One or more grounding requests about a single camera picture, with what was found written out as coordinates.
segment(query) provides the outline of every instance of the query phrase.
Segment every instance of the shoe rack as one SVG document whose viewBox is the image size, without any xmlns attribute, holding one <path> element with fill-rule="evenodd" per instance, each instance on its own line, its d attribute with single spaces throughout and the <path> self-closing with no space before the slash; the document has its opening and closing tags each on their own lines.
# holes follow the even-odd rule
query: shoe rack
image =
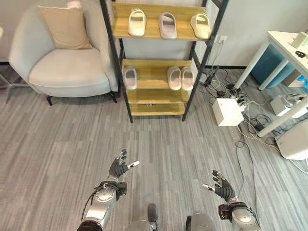
<svg viewBox="0 0 308 231">
<path fill-rule="evenodd" d="M 132 116 L 160 116 L 160 115 L 183 115 L 182 121 L 186 119 L 189 107 L 193 100 L 201 74 L 204 71 L 206 61 L 220 26 L 222 17 L 229 0 L 212 0 L 218 7 L 219 12 L 212 28 L 211 37 L 208 40 L 199 39 L 195 36 L 190 25 L 191 17 L 197 13 L 205 12 L 207 0 L 203 0 L 202 6 L 179 6 L 179 5 L 155 5 L 136 4 L 112 1 L 112 15 L 114 24 L 111 25 L 106 0 L 101 0 L 102 12 L 108 32 L 108 38 L 115 62 L 115 71 L 119 79 L 119 85 L 125 99 L 129 119 L 133 122 Z M 146 15 L 147 23 L 145 34 L 139 39 L 162 39 L 159 31 L 158 19 L 164 12 L 172 13 L 177 22 L 177 39 L 192 42 L 188 60 L 145 60 L 126 59 L 123 45 L 124 38 L 135 38 L 128 34 L 128 18 L 131 9 L 140 8 Z M 118 55 L 115 39 L 119 39 L 121 51 Z M 206 51 L 200 62 L 195 46 L 197 41 L 206 43 Z M 193 90 L 171 90 L 168 85 L 167 70 L 171 66 L 191 67 L 195 62 L 198 69 Z M 122 68 L 133 66 L 137 71 L 137 89 L 127 90 L 123 82 Z"/>
</svg>

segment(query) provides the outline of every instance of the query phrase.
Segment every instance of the gray armchair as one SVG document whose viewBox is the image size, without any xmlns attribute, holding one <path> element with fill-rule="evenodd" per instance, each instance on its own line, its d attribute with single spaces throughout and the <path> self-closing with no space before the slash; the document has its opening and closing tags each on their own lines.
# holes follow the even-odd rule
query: gray armchair
<svg viewBox="0 0 308 231">
<path fill-rule="evenodd" d="M 114 92 L 118 81 L 98 0 L 83 4 L 92 49 L 56 49 L 37 6 L 22 17 L 13 39 L 10 65 L 36 92 L 51 97 L 87 97 Z"/>
</svg>

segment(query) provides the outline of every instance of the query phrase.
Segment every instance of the baseboard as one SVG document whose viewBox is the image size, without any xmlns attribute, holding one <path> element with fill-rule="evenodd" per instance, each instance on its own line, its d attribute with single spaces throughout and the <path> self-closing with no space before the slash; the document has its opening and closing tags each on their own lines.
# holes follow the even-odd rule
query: baseboard
<svg viewBox="0 0 308 231">
<path fill-rule="evenodd" d="M 209 69 L 212 66 L 206 65 L 205 69 Z M 219 66 L 220 69 L 246 69 L 247 66 Z"/>
<path fill-rule="evenodd" d="M 0 66 L 9 66 L 9 62 L 0 62 Z"/>
</svg>

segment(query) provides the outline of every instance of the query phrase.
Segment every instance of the beige cushion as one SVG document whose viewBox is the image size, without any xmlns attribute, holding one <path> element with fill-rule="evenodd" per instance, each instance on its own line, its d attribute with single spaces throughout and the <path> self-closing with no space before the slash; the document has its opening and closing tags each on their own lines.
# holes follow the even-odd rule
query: beige cushion
<svg viewBox="0 0 308 231">
<path fill-rule="evenodd" d="M 92 48 L 84 25 L 82 8 L 39 6 L 57 49 Z"/>
<path fill-rule="evenodd" d="M 29 82 L 36 86 L 75 88 L 106 83 L 100 52 L 55 49 L 46 54 L 32 69 Z"/>
</svg>

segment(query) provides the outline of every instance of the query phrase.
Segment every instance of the wooden shelf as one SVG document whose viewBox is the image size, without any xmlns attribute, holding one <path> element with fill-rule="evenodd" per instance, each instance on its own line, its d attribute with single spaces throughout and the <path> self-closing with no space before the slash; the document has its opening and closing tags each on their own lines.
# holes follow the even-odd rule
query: wooden shelf
<svg viewBox="0 0 308 231">
<path fill-rule="evenodd" d="M 130 104 L 147 103 L 186 103 L 188 93 L 185 90 L 171 89 L 137 89 L 128 90 L 128 102 Z"/>
<path fill-rule="evenodd" d="M 146 104 L 131 104 L 130 110 L 133 116 L 171 116 L 184 114 L 185 106 L 183 103 L 156 104 L 152 106 L 147 106 Z"/>
<path fill-rule="evenodd" d="M 191 61 L 184 60 L 123 60 L 124 67 L 136 68 L 138 89 L 169 89 L 168 69 L 171 66 L 190 67 L 191 64 Z"/>
<path fill-rule="evenodd" d="M 162 13 L 169 12 L 172 13 L 176 19 L 177 40 L 204 40 L 195 36 L 193 28 L 190 25 L 190 20 L 195 14 L 205 12 L 205 7 L 120 2 L 113 2 L 112 6 L 115 17 L 113 25 L 113 35 L 115 38 L 162 39 L 160 36 L 158 19 Z M 147 17 L 145 34 L 142 37 L 133 37 L 128 34 L 128 18 L 133 8 L 141 9 Z"/>
</svg>

